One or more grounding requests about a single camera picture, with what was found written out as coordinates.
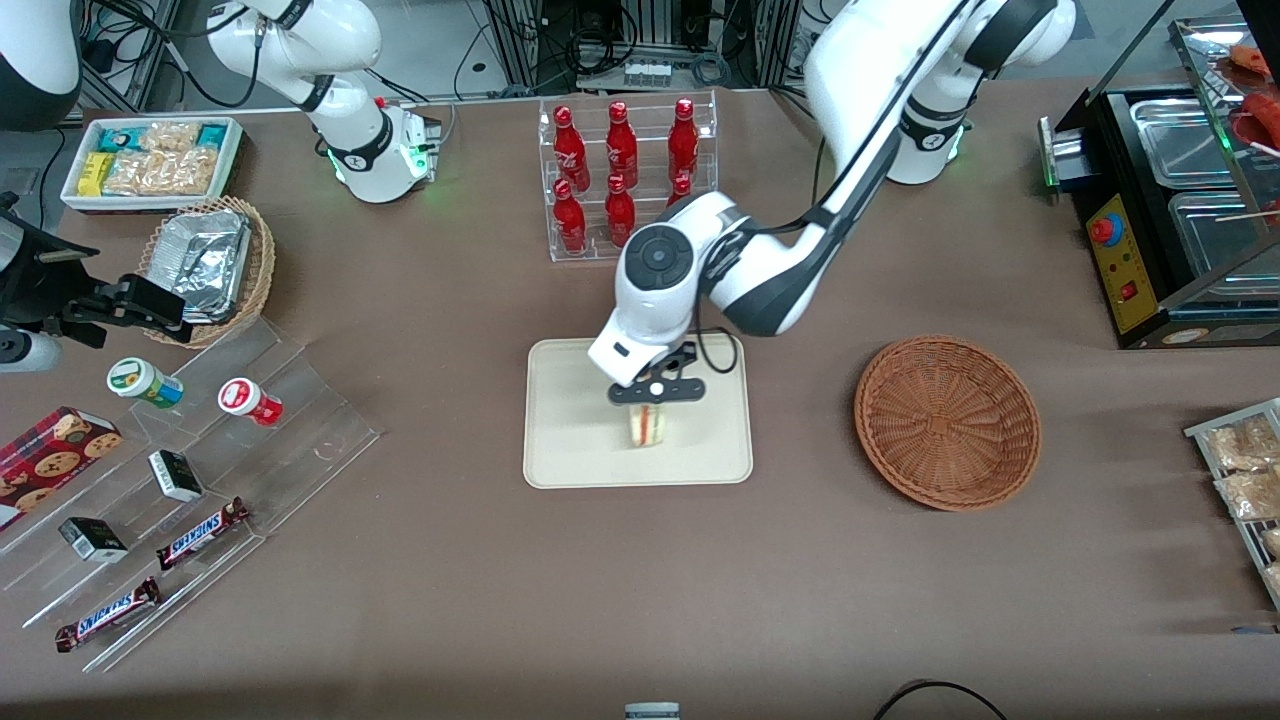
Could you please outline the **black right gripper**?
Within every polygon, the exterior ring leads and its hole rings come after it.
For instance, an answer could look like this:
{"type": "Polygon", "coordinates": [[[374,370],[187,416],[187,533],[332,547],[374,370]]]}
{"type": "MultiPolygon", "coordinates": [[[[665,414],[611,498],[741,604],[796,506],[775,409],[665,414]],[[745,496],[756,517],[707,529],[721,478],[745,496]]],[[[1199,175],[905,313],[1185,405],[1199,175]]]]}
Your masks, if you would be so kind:
{"type": "Polygon", "coordinates": [[[102,348],[101,325],[142,327],[174,340],[191,341],[193,327],[183,318],[186,301],[137,274],[116,282],[116,309],[106,282],[93,278],[83,260],[100,250],[68,242],[19,218],[3,204],[3,325],[73,340],[102,348]]]}

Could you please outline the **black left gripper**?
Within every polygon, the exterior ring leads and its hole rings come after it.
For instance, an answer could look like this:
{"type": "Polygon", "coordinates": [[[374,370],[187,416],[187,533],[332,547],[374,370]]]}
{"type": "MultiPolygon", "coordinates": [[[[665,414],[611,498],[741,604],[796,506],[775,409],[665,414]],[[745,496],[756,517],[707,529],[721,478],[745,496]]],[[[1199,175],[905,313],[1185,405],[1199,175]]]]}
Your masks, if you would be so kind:
{"type": "Polygon", "coordinates": [[[607,398],[613,405],[662,405],[701,400],[707,392],[705,382],[685,375],[685,369],[696,361],[698,345],[682,342],[666,357],[646,366],[630,386],[612,384],[607,398]]]}

